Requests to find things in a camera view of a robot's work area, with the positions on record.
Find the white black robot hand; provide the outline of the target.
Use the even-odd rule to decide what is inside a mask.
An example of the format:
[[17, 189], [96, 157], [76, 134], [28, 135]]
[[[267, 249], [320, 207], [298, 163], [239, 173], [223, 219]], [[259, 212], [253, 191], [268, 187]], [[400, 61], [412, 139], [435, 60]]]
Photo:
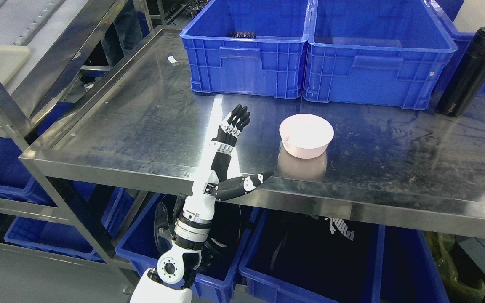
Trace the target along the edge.
[[209, 223], [216, 202], [225, 202], [253, 192], [274, 175], [274, 170], [260, 174], [228, 178], [228, 168], [239, 136], [250, 123], [246, 106], [237, 105], [222, 119], [211, 139], [180, 217], [191, 222]]

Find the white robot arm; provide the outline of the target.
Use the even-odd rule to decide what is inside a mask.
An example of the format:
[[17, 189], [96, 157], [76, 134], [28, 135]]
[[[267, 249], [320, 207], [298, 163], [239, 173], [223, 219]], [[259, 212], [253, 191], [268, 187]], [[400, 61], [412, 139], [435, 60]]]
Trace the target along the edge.
[[131, 303], [190, 303], [191, 286], [202, 261], [201, 251], [208, 239], [213, 213], [204, 218], [183, 211], [175, 222], [172, 246], [160, 256], [156, 267], [141, 276]]

